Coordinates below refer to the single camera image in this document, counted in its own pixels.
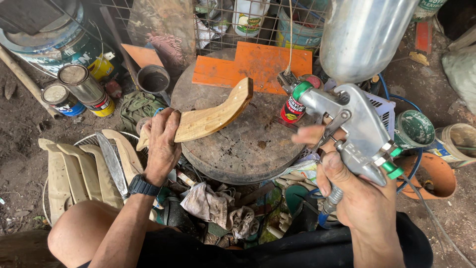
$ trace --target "wristwatch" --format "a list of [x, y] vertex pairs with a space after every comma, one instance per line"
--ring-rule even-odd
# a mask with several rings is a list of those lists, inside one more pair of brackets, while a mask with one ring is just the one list
[[160, 193], [162, 187], [157, 187], [152, 184], [147, 183], [145, 177], [142, 175], [135, 175], [129, 185], [129, 193], [134, 194], [143, 194], [148, 196], [157, 196]]

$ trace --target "glue bottle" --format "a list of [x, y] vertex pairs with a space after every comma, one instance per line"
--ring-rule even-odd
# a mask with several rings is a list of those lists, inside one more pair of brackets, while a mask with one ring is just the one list
[[236, 0], [232, 20], [235, 32], [246, 37], [257, 36], [270, 2], [271, 0], [261, 0], [261, 2]]

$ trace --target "leg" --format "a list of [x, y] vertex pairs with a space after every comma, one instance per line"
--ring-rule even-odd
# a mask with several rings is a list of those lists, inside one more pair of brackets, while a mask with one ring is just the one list
[[[66, 211], [48, 236], [52, 254], [68, 268], [92, 260], [119, 210], [99, 201], [84, 201]], [[147, 231], [166, 226], [150, 221]]]

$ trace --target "green paint bucket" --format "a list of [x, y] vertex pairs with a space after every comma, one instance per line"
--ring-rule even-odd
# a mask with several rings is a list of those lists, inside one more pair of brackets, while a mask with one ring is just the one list
[[404, 111], [395, 119], [395, 143], [403, 149], [425, 147], [435, 140], [431, 121], [415, 110]]

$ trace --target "man's left hand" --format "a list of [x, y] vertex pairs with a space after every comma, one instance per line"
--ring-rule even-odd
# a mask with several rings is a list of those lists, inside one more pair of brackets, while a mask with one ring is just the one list
[[166, 108], [143, 126], [149, 137], [149, 159], [143, 175], [152, 185], [162, 186], [180, 159], [182, 145], [174, 142], [179, 123], [180, 111]]

